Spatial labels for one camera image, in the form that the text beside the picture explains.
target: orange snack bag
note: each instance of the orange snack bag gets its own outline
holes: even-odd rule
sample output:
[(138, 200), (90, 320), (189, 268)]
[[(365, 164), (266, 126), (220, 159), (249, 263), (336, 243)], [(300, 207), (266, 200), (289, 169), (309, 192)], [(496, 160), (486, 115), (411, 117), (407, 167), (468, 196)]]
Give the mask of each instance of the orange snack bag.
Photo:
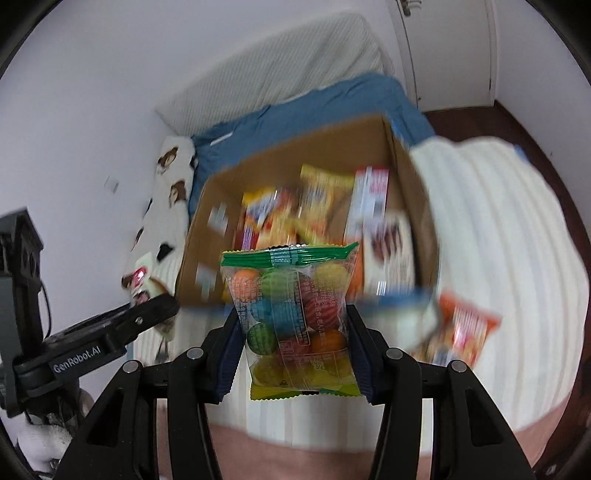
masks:
[(295, 243), (296, 233), (288, 221), (295, 203), (294, 196), (286, 189), (245, 193), (244, 212), (236, 231), (236, 248), (253, 250)]
[(363, 295), (363, 248), (360, 245), (357, 257), (355, 258), (355, 266), (353, 267), (346, 299), (347, 301), (354, 301), (361, 295)]
[(446, 367), (452, 360), (462, 360), (473, 368), (486, 338), (501, 324), (501, 317), (478, 310), (474, 305), (445, 291), (439, 298), (442, 325), (421, 348), (419, 361)]

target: green bag seal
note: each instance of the green bag seal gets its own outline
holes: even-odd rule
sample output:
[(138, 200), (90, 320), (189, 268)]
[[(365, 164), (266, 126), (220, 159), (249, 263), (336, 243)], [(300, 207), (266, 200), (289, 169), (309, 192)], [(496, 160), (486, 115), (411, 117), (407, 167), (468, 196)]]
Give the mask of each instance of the green bag seal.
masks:
[(328, 260), (347, 260), (359, 242), (349, 245), (292, 245), (290, 247), (270, 248), (222, 253), (222, 267), (271, 268), (280, 266), (305, 267), (306, 265)]

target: cardboard box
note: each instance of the cardboard box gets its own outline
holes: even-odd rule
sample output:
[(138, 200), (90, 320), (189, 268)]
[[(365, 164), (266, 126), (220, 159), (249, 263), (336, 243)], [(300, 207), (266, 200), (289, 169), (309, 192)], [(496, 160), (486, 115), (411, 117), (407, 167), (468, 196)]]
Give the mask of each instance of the cardboard box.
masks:
[[(221, 253), (233, 249), (242, 195), (264, 187), (299, 187), (302, 164), (339, 174), (367, 166), (390, 169), (386, 209), (404, 210), (413, 229), (417, 285), (432, 288), (439, 275), (439, 246), (427, 193), (408, 153), (380, 116), (327, 127), (296, 138), (211, 176), (187, 237), (177, 279), (182, 306), (221, 303)], [(329, 224), (330, 241), (342, 243), (350, 200)]]

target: green candy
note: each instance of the green candy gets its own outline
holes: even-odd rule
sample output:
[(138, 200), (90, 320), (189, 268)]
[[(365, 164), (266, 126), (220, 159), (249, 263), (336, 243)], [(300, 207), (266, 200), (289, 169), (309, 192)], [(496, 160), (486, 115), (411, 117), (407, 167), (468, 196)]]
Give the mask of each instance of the green candy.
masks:
[(246, 334), (249, 348), (257, 355), (271, 355), (277, 350), (277, 336), (271, 327), (257, 323)]
[(273, 302), (294, 300), (297, 272), (292, 268), (271, 268), (261, 278), (263, 296)]

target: screw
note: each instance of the screw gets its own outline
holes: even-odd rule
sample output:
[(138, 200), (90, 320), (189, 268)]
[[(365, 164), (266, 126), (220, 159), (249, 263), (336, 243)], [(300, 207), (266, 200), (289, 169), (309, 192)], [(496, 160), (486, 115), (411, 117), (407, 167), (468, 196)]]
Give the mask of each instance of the screw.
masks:
[(198, 346), (195, 346), (195, 347), (190, 348), (189, 350), (187, 350), (187, 356), (191, 360), (197, 360), (197, 358), (201, 358), (204, 353), (205, 352), (203, 351), (203, 349), (202, 348), (199, 348)]
[(386, 356), (391, 360), (400, 360), (404, 354), (400, 348), (388, 348)]
[(461, 374), (461, 373), (464, 373), (466, 370), (468, 370), (468, 366), (464, 362), (462, 362), (461, 360), (454, 360), (452, 362), (452, 370)]
[(123, 371), (126, 374), (132, 374), (139, 368), (139, 363), (135, 360), (130, 360), (129, 362), (125, 362), (123, 364)]

